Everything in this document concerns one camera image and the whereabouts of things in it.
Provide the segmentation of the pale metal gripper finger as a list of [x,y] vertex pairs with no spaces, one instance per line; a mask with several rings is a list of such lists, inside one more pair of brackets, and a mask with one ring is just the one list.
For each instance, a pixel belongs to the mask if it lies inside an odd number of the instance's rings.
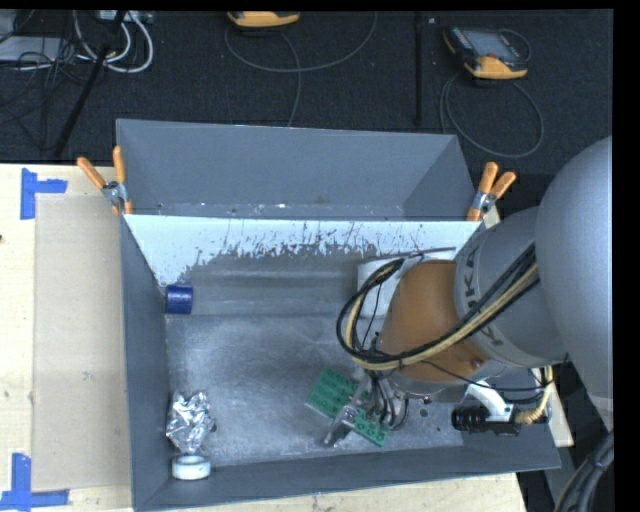
[[323,439],[324,444],[336,444],[350,432],[350,409],[343,407],[332,420],[327,434]]
[[336,445],[344,440],[355,427],[355,417],[353,415],[342,415],[332,423],[332,444]]

